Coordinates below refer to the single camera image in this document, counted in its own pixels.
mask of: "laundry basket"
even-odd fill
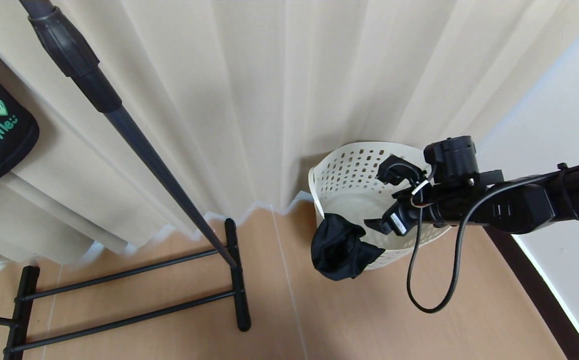
[[[406,236],[397,236],[394,232],[384,235],[363,223],[363,219],[381,218],[395,202],[392,194],[409,186],[407,181],[393,186],[376,179],[379,165],[390,155],[403,158],[423,170],[430,170],[423,152],[417,148],[390,142],[358,142],[332,151],[308,174],[316,225],[323,221],[325,213],[341,215],[365,229],[366,235],[361,237],[361,241],[385,249],[383,255],[367,265],[367,271],[384,267],[411,253],[416,241],[416,228]],[[449,230],[449,227],[436,228],[432,225],[423,227],[422,245]]]

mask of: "curtain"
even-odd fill
[[[286,207],[309,168],[350,142],[478,144],[579,35],[570,0],[54,4],[201,212],[235,218]],[[13,0],[0,1],[0,82],[42,132],[1,181],[12,196],[114,251],[167,223],[194,232]],[[82,254],[54,242],[63,262]]]

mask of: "wooden floor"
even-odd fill
[[[221,239],[221,223],[212,223]],[[563,359],[530,299],[481,228],[467,231],[454,299],[424,314],[406,294],[408,260],[358,278],[328,280],[312,267],[312,203],[290,214],[253,212],[238,228],[252,326],[237,330],[232,298],[25,351],[25,360],[115,359]],[[413,292],[425,306],[447,290],[452,230],[420,250]],[[175,234],[131,257],[104,251],[88,266],[39,262],[39,290],[209,248]],[[10,317],[20,270],[0,271],[0,316]],[[81,330],[228,290],[218,255],[34,301],[28,341]],[[8,330],[0,326],[0,359]]]

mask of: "baseboard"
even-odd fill
[[[579,360],[579,332],[512,235],[484,228],[552,332],[566,358]]]

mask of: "black metal rack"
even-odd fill
[[[192,253],[176,259],[166,260],[155,264],[143,266],[128,271],[122,271],[112,275],[93,278],[91,280],[76,284],[65,285],[46,291],[36,292],[36,283],[41,270],[35,266],[25,266],[20,275],[20,283],[17,295],[14,299],[13,315],[10,318],[0,317],[0,326],[9,326],[9,336],[7,345],[3,350],[5,360],[22,360],[24,351],[36,347],[48,346],[71,340],[75,338],[93,335],[102,331],[120,328],[122,326],[136,324],[162,315],[179,312],[193,308],[195,306],[211,303],[234,297],[236,312],[236,324],[240,331],[248,331],[252,325],[248,298],[246,296],[245,282],[243,278],[243,266],[239,253],[239,242],[237,239],[237,228],[234,221],[228,218],[225,221],[225,234],[227,236],[227,247],[223,246],[212,228],[203,218],[203,215],[195,207],[192,200],[187,196],[184,189],[177,182],[168,166],[159,157],[150,141],[141,132],[141,129],[132,119],[132,116],[123,107],[123,102],[116,93],[114,87],[109,83],[103,72],[98,67],[99,60],[94,51],[89,46],[86,39],[77,28],[65,17],[61,10],[52,5],[49,0],[20,0],[20,3],[29,14],[29,22],[38,36],[43,48],[47,51],[54,62],[63,73],[72,78],[75,84],[81,89],[91,104],[104,114],[118,133],[127,141],[136,155],[144,162],[147,168],[152,171],[163,187],[189,216],[192,223],[198,227],[205,235],[214,249]],[[203,258],[205,256],[218,253],[230,266],[232,276],[232,289],[210,296],[198,298],[166,307],[164,309],[148,312],[146,314],[128,317],[119,321],[113,321],[100,326],[86,328],[84,330],[66,333],[42,339],[38,341],[26,342],[27,328],[30,323],[32,305],[35,299],[52,296],[72,290],[82,289],[118,280],[163,267]]]

